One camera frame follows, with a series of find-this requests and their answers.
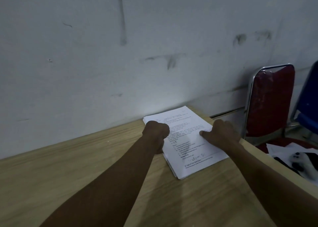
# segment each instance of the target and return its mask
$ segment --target stack of papers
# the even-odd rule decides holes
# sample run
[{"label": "stack of papers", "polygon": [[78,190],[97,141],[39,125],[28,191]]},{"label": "stack of papers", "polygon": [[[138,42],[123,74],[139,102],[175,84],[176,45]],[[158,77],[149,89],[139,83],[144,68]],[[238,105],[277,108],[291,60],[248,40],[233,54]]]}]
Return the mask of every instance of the stack of papers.
[{"label": "stack of papers", "polygon": [[144,123],[157,121],[168,124],[170,134],[162,148],[163,155],[178,179],[204,169],[227,158],[221,149],[199,135],[201,130],[211,131],[212,125],[186,106],[143,118]]},{"label": "stack of papers", "polygon": [[[280,147],[272,144],[266,144],[268,153],[271,157],[278,157],[280,158],[285,164],[287,164],[289,167],[292,168],[292,162],[290,161],[290,158],[295,153],[316,153],[318,154],[317,149],[306,149],[296,143],[291,143],[287,145],[286,147]],[[308,181],[312,182],[314,185],[318,186],[318,180],[314,180],[310,178],[306,172],[299,172],[299,174],[307,179]]]}]

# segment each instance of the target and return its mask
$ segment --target forearm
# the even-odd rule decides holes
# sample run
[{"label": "forearm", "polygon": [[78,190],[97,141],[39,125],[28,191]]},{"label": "forearm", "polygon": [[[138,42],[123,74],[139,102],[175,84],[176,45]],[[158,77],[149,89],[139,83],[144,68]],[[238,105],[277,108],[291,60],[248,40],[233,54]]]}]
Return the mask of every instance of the forearm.
[{"label": "forearm", "polygon": [[227,154],[277,226],[310,226],[317,221],[318,200],[259,161],[239,143]]},{"label": "forearm", "polygon": [[147,175],[157,144],[142,136],[114,165],[62,204],[41,225],[123,226]]}]

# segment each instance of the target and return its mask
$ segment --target chair backrest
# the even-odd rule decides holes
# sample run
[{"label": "chair backrest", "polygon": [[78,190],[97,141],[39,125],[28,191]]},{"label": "chair backrest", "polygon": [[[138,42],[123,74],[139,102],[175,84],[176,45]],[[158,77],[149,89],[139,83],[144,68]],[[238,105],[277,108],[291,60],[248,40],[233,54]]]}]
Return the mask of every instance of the chair backrest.
[{"label": "chair backrest", "polygon": [[242,137],[261,137],[287,124],[294,86],[291,64],[263,67],[251,78]]},{"label": "chair backrest", "polygon": [[294,120],[296,111],[300,111],[305,116],[318,122],[318,61],[316,61],[307,77],[302,88],[296,107],[292,113]]}]

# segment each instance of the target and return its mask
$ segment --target wooden table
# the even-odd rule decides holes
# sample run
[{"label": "wooden table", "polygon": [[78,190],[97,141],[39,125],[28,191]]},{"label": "wooden table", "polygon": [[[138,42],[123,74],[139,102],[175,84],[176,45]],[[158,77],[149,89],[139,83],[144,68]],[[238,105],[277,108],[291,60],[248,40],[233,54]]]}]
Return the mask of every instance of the wooden table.
[{"label": "wooden table", "polygon": [[[213,124],[209,117],[202,116]],[[0,161],[0,226],[38,226],[117,161],[142,120]],[[242,140],[261,161],[318,198],[318,188]],[[274,226],[231,159],[177,180],[156,155],[125,226]]]}]

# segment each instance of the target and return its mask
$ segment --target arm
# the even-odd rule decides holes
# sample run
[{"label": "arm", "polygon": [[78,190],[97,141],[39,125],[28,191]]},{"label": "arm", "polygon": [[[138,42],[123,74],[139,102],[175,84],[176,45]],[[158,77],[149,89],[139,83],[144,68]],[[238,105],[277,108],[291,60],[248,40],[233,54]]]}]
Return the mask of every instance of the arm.
[{"label": "arm", "polygon": [[201,131],[200,135],[234,161],[278,227],[317,223],[318,200],[247,152],[230,122],[216,120],[211,132]]},{"label": "arm", "polygon": [[124,226],[169,126],[149,121],[142,137],[109,169],[82,188],[41,225]]}]

